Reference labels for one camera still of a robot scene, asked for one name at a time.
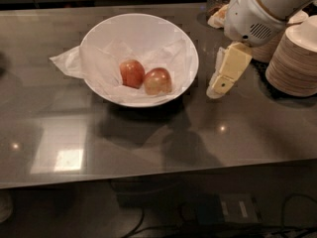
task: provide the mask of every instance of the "gray table surface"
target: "gray table surface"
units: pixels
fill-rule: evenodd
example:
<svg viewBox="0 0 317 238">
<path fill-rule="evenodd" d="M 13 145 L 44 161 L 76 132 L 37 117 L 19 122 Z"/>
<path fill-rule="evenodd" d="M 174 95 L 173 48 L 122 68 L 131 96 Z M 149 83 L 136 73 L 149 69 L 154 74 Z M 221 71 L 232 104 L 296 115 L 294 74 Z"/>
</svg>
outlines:
<svg viewBox="0 0 317 238">
<path fill-rule="evenodd" d="M 163 17 L 199 53 L 191 87 L 156 108 L 110 103 L 49 60 L 97 23 L 124 13 Z M 250 65 L 225 97 L 205 94 L 230 42 L 204 4 L 0 12 L 0 187 L 271 164 L 317 157 L 316 97 L 273 100 Z"/>
</svg>

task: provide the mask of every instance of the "apple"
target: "apple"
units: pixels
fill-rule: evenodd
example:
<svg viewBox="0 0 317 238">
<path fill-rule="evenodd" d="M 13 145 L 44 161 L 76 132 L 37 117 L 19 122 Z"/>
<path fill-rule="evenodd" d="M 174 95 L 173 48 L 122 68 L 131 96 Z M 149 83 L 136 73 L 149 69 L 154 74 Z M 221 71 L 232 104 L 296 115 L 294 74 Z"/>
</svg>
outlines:
<svg viewBox="0 0 317 238">
<path fill-rule="evenodd" d="M 171 78 L 168 70 L 163 67 L 153 68 L 146 74 L 144 85 L 147 95 L 171 92 Z"/>
<path fill-rule="evenodd" d="M 128 59 L 120 63 L 120 73 L 123 85 L 139 89 L 145 77 L 145 69 L 135 59 Z"/>
</svg>

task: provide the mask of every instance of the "speaker grille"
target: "speaker grille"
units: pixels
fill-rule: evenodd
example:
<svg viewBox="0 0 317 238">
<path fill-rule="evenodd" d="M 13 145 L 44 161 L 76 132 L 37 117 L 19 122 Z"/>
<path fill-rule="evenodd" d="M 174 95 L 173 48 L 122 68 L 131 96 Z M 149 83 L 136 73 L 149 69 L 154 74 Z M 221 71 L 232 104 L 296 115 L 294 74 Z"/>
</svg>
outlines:
<svg viewBox="0 0 317 238">
<path fill-rule="evenodd" d="M 271 30 L 270 28 L 266 27 L 262 24 L 255 24 L 250 26 L 250 32 L 253 36 L 257 37 L 258 39 L 265 39 L 270 36 Z"/>
</svg>

